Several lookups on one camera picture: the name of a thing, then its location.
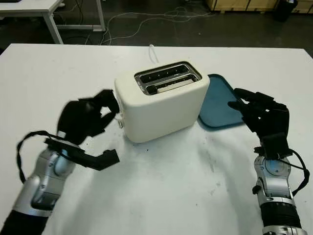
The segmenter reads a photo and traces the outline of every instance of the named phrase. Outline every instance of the toaster slot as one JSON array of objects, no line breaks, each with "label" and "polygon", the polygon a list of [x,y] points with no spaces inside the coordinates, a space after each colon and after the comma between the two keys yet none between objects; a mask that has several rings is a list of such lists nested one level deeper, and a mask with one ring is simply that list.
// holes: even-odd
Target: toaster slot
[{"label": "toaster slot", "polygon": [[140,89],[147,95],[166,92],[202,79],[188,63],[179,62],[139,72],[134,76]]},{"label": "toaster slot", "polygon": [[157,94],[157,93],[175,89],[177,87],[188,85],[190,83],[195,82],[196,80],[197,78],[193,74],[188,74],[186,76],[179,77],[178,79],[171,80],[168,82],[163,82],[158,85],[150,85],[146,87],[146,90],[149,94]]},{"label": "toaster slot", "polygon": [[169,69],[164,69],[157,72],[142,75],[140,76],[140,80],[142,81],[142,83],[154,82],[162,78],[170,77],[176,74],[181,74],[187,71],[188,68],[185,65],[178,65]]}]

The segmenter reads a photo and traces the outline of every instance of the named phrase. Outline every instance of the table leg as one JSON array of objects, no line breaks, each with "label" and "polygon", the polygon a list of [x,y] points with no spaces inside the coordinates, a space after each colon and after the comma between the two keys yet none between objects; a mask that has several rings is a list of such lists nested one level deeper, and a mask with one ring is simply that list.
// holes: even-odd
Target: table leg
[{"label": "table leg", "polygon": [[47,24],[48,29],[49,29],[49,31],[51,33],[51,36],[52,36],[52,38],[54,40],[54,43],[55,44],[63,44],[63,41],[62,41],[62,38],[61,38],[61,36],[59,34],[58,28],[55,25],[53,16],[48,14],[48,13],[43,13],[43,17],[44,17],[45,23]]},{"label": "table leg", "polygon": [[96,0],[96,2],[97,2],[97,8],[98,8],[99,21],[100,21],[101,29],[102,29],[102,31],[106,31],[106,26],[104,24],[104,19],[103,19],[101,0]]}]

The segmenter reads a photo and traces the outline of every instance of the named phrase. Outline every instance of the blue tray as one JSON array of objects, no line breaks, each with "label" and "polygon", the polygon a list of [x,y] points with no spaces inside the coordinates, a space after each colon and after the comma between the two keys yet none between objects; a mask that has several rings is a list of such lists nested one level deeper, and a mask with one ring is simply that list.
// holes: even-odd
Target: blue tray
[{"label": "blue tray", "polygon": [[229,108],[227,104],[229,101],[242,101],[234,94],[232,87],[225,78],[218,74],[210,74],[208,76],[210,85],[199,114],[202,123],[211,128],[242,124],[241,113]]}]

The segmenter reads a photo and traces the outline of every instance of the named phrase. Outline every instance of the black container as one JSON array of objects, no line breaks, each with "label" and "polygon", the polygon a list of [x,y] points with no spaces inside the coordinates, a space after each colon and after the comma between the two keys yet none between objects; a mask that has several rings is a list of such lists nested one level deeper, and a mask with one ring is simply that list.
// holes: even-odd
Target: black container
[{"label": "black container", "polygon": [[288,0],[280,0],[276,11],[274,11],[274,19],[279,22],[285,22],[292,10],[298,5],[298,1],[294,0],[293,2],[289,2]]}]

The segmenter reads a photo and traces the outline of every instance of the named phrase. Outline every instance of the white desk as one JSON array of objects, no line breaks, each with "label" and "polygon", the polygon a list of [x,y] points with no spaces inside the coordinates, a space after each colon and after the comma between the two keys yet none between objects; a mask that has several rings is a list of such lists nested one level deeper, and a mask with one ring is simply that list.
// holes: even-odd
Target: white desk
[{"label": "white desk", "polygon": [[56,44],[63,44],[53,19],[53,12],[62,0],[21,0],[0,3],[1,17],[43,17]]},{"label": "white desk", "polygon": [[63,44],[59,29],[91,29],[105,31],[101,0],[96,0],[100,25],[56,25],[53,12],[62,0],[21,0],[0,3],[0,17],[43,17],[56,44]]},{"label": "white desk", "polygon": [[[233,87],[272,95],[290,110],[289,144],[313,169],[313,60],[302,49],[156,47],[159,61],[192,59]],[[0,221],[21,189],[16,143],[29,131],[55,132],[70,99],[112,88],[132,67],[150,66],[148,47],[11,45],[0,57]],[[29,174],[41,138],[25,143]],[[143,144],[127,140],[116,122],[94,138],[90,154],[116,148],[121,162],[97,172],[77,166],[49,219],[46,235],[258,235],[262,221],[253,147],[258,138],[240,126],[207,132],[192,127]],[[298,164],[296,157],[289,158]],[[302,172],[292,169],[295,189]],[[301,223],[313,233],[312,180],[295,198]]]}]

